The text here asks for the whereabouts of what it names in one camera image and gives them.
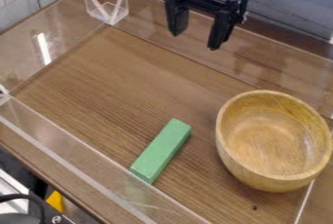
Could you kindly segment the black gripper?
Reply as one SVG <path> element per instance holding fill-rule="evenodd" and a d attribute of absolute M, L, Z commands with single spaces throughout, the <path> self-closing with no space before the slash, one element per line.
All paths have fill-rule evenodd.
<path fill-rule="evenodd" d="M 208 47 L 216 51 L 229 40 L 235 24 L 247 20 L 251 0 L 166 0 L 168 29 L 178 36 L 189 25 L 189 6 L 215 14 Z"/>

